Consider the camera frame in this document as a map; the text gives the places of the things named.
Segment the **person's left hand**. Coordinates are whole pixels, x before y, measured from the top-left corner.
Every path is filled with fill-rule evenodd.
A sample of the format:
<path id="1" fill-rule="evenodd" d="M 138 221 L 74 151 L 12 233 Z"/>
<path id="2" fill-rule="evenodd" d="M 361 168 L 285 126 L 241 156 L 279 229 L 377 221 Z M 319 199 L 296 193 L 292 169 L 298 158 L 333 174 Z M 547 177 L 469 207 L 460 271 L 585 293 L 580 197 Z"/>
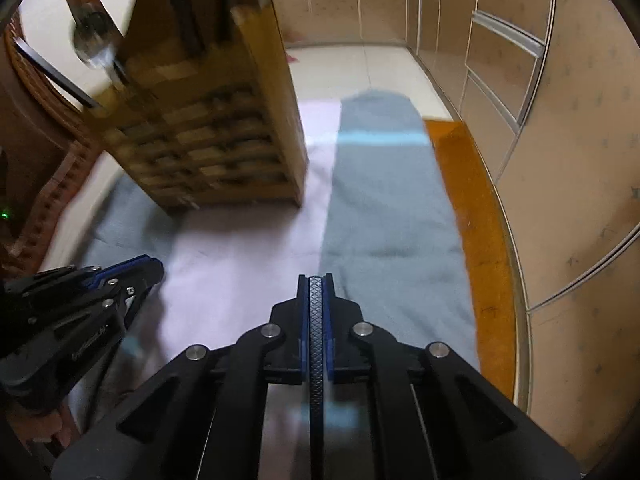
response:
<path id="1" fill-rule="evenodd" d="M 68 448 L 80 437 L 66 399 L 44 414 L 26 410 L 20 404 L 13 404 L 4 412 L 4 417 L 29 457 L 32 457 L 34 444 L 56 441 L 62 448 Z"/>

